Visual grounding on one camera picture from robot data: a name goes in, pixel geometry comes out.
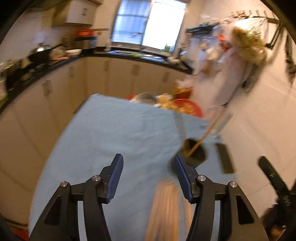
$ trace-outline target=kitchen cabinet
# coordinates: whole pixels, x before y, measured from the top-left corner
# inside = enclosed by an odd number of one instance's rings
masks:
[[[62,2],[55,7],[52,26],[92,25],[97,4],[88,0],[71,0]]]
[[[69,66],[62,66],[47,75],[45,83],[48,83],[49,88],[49,91],[45,91],[45,94],[61,134],[74,113],[69,91]]]
[[[131,94],[135,76],[139,73],[138,62],[113,58],[109,71],[108,95],[125,99]]]
[[[34,191],[27,191],[0,170],[0,213],[3,217],[27,225]]]
[[[157,93],[159,95],[163,93],[172,94],[176,80],[183,80],[185,77],[186,74],[183,72],[174,69],[166,69]]]
[[[66,65],[68,68],[70,99],[74,112],[85,101],[84,61],[81,58]]]
[[[22,93],[15,100],[13,111],[26,137],[46,160],[59,138],[59,131],[44,96],[42,83],[43,80],[40,80]]]
[[[22,189],[34,192],[45,160],[24,135],[11,107],[1,115],[0,133],[0,171]]]
[[[86,96],[108,94],[109,66],[111,58],[87,57],[85,59]]]
[[[139,62],[139,74],[135,77],[132,94],[143,92],[158,93],[166,68],[163,66]]]

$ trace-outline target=blue gripper pad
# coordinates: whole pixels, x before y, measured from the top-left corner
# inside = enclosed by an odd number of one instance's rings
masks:
[[[103,183],[107,186],[105,200],[107,203],[114,197],[123,169],[123,156],[116,154],[111,165],[104,167],[100,173]]]
[[[184,197],[191,203],[196,203],[195,197],[199,196],[200,189],[196,185],[198,176],[196,170],[186,164],[181,154],[175,155],[175,171],[178,176]]]

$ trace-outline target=red bowl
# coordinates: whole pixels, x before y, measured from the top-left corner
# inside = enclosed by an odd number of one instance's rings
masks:
[[[172,100],[172,102],[178,107],[183,107],[185,103],[190,104],[193,107],[193,116],[196,116],[199,118],[203,117],[202,109],[200,108],[200,106],[191,100],[176,99],[176,100]]]

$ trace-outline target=red container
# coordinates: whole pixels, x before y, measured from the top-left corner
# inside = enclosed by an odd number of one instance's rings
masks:
[[[187,88],[187,91],[178,92],[178,90],[174,90],[173,94],[175,99],[188,99],[191,96],[192,88]]]
[[[178,107],[183,107],[184,104],[186,105],[191,105],[193,108],[193,116],[202,118],[203,117],[203,113],[202,113],[202,109],[200,108],[199,105],[197,105],[195,102],[188,100],[188,99],[176,99],[176,100],[172,100],[172,102],[178,106]]]
[[[94,35],[94,31],[87,29],[87,30],[76,30],[75,36],[76,37],[91,37]]]
[[[136,95],[128,95],[127,99],[131,100],[133,97],[135,97]]]

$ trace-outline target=blue tablecloth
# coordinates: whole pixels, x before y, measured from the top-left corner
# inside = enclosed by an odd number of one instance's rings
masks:
[[[92,95],[61,135],[44,167],[32,203],[30,233],[61,181],[71,185],[85,182],[121,153],[124,167],[115,197],[103,205],[106,222],[113,241],[144,240],[157,182],[167,178],[178,184],[171,159],[185,138],[200,139],[204,124],[203,119],[170,110]],[[208,137],[203,142],[207,161],[196,170],[213,182],[227,184],[236,177],[223,174],[216,142],[221,139]],[[180,210],[179,240],[185,240],[183,199]],[[81,205],[78,214],[84,241]]]

